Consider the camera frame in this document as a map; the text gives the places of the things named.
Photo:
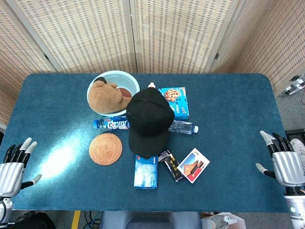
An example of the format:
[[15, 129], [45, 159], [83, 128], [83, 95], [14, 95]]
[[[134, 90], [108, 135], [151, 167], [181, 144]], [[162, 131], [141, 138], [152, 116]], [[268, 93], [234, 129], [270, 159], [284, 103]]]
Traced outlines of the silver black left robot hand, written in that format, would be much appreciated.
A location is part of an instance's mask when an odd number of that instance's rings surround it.
[[38, 174], [30, 181], [23, 181], [23, 174], [29, 158], [37, 145], [32, 138], [27, 138], [24, 143], [16, 146], [11, 145], [0, 165], [0, 197], [12, 198], [21, 189], [28, 188], [39, 182], [42, 175]]

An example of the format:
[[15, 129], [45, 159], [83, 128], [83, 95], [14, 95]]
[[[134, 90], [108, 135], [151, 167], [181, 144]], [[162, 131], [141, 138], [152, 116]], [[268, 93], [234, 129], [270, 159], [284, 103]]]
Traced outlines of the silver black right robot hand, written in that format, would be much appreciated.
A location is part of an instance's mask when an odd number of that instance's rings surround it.
[[283, 187], [300, 187], [305, 184], [305, 171], [298, 153], [293, 149], [288, 139], [277, 133], [271, 135], [261, 130], [260, 135], [264, 139], [269, 151], [273, 171], [256, 163], [256, 168], [265, 176], [277, 180]]

